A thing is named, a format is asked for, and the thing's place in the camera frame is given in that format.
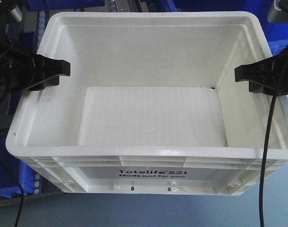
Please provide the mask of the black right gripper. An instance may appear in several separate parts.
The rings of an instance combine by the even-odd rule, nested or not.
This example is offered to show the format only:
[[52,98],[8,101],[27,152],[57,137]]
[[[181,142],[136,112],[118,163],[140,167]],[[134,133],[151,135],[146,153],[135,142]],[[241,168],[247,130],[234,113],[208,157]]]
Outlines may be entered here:
[[274,96],[280,80],[278,96],[288,95],[288,45],[279,54],[234,69],[235,82],[249,81],[249,92]]

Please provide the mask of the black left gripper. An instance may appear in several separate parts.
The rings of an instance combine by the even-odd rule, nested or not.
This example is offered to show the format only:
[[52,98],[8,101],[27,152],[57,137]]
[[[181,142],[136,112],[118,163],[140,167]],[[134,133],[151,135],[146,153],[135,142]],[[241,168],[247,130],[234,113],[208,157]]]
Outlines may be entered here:
[[59,85],[59,76],[70,76],[70,63],[34,54],[16,40],[0,41],[0,90],[20,92],[30,81],[33,73],[39,79],[49,79],[29,88],[41,91]]

